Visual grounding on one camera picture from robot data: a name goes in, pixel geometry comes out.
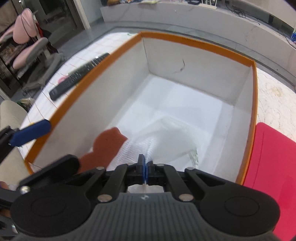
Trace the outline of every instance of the black remote control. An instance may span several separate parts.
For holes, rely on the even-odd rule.
[[[97,66],[104,58],[106,58],[109,53],[105,53],[99,57],[96,57],[89,61],[87,64],[79,67],[73,74],[67,77],[63,82],[59,83],[56,87],[54,87],[50,92],[50,98],[55,101],[62,94],[66,93],[69,89],[71,89],[74,85],[79,83],[80,80],[95,66]]]

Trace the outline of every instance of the patterned tablecloth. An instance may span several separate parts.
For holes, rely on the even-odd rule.
[[[100,56],[106,52],[114,52],[114,50],[129,40],[132,36],[133,34],[130,33],[107,34],[71,57],[42,90],[22,123],[21,129],[42,119],[49,120],[57,108],[73,91],[75,87],[53,102],[49,97],[49,91],[57,85],[60,78],[96,56]],[[258,68],[257,75],[257,123],[264,122],[291,138],[293,141],[296,141],[296,94],[274,77]],[[23,158],[26,157],[33,143],[34,141],[31,141],[19,148]]]

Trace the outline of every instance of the orange edge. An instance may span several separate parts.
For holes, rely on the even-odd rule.
[[[239,62],[246,66],[252,66],[253,68],[253,104],[252,104],[252,116],[250,129],[248,134],[248,140],[246,144],[246,149],[244,152],[243,161],[239,170],[239,174],[237,176],[236,182],[239,184],[243,184],[247,169],[250,162],[250,157],[253,148],[254,135],[255,135],[255,126],[256,126],[256,117],[257,117],[257,100],[258,100],[258,88],[257,88],[257,72],[256,72],[256,63],[236,52],[225,49],[223,47],[210,44],[207,42],[202,42],[195,39],[189,39],[177,35],[171,35],[166,33],[157,33],[157,32],[140,32],[135,35],[129,41],[120,46],[114,53],[105,58],[97,67],[91,70],[79,83],[76,89],[72,91],[72,93],[67,97],[67,99],[62,103],[62,105],[58,108],[58,110],[54,113],[52,118],[50,119],[50,123],[52,125],[52,129],[49,134],[37,139],[27,154],[25,158],[25,165],[28,169],[29,173],[32,174],[33,171],[29,165],[29,163],[33,163],[39,152],[41,151],[43,145],[49,138],[50,134],[57,126],[59,121],[62,119],[64,114],[68,111],[68,109],[72,106],[72,104],[78,99],[78,97],[95,81],[110,65],[112,65],[121,55],[123,55],[126,51],[132,48],[135,44],[137,44],[142,38],[154,38],[161,39],[170,42],[176,42],[184,45],[188,45],[191,47],[196,47],[199,49],[204,49],[224,57],[230,58],[236,62]]]
[[[256,63],[252,61],[252,68],[253,68],[253,104],[252,104],[252,115],[251,115],[251,122],[249,128],[249,134],[246,144],[246,149],[244,152],[244,156],[242,159],[242,164],[239,169],[239,173],[237,175],[236,183],[243,185],[244,180],[247,175],[247,171],[249,168],[251,154],[253,151],[254,139],[255,139],[255,128],[256,128],[256,119],[257,119],[257,107],[258,107],[258,80],[257,80],[257,70],[256,70]]]

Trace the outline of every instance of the chair base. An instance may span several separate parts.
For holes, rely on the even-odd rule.
[[[49,59],[46,59],[44,62],[38,64],[22,90],[24,92],[28,92],[30,90],[43,88],[48,80],[54,75],[59,66],[59,63],[62,60],[62,54],[54,53],[50,56]]]

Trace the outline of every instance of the gray floor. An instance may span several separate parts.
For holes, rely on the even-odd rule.
[[[257,67],[267,72],[271,76],[275,77],[278,81],[282,82],[290,89],[295,91],[295,86],[292,83],[296,82],[296,78],[287,72],[285,69],[274,63],[273,61],[267,59],[263,55],[258,54],[242,45],[239,45],[228,39],[221,38],[219,36],[209,34],[203,31],[198,31],[190,28],[184,28],[168,24],[157,24],[157,23],[135,23],[135,22],[113,22],[105,23],[102,19],[97,21],[92,25],[91,29],[87,29],[70,39],[58,50],[65,56],[65,59],[69,59],[75,53],[84,49],[92,42],[101,38],[102,36],[112,33],[112,32],[131,32],[137,33],[140,31],[161,31],[173,34],[178,34],[182,36],[187,36],[191,38],[200,39],[210,43],[220,45],[222,47],[231,49],[235,52],[243,54],[247,57],[254,59],[257,62]],[[21,98],[32,97],[37,98],[41,90],[37,92],[30,92],[28,95],[23,96],[22,90],[19,90],[13,97],[13,101],[17,101]]]

